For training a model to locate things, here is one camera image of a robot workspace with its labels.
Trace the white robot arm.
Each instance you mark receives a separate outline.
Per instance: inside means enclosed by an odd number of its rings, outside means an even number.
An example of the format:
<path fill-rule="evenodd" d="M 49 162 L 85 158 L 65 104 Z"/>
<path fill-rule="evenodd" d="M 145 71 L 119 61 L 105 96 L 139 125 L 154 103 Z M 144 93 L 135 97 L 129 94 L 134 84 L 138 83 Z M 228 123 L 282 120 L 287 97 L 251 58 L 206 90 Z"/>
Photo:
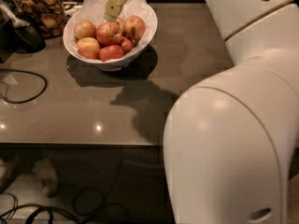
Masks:
<path fill-rule="evenodd" d="M 233 67 L 185 91 L 164 126 L 176 224 L 286 224 L 299 137 L 299 7 L 206 0 Z"/>

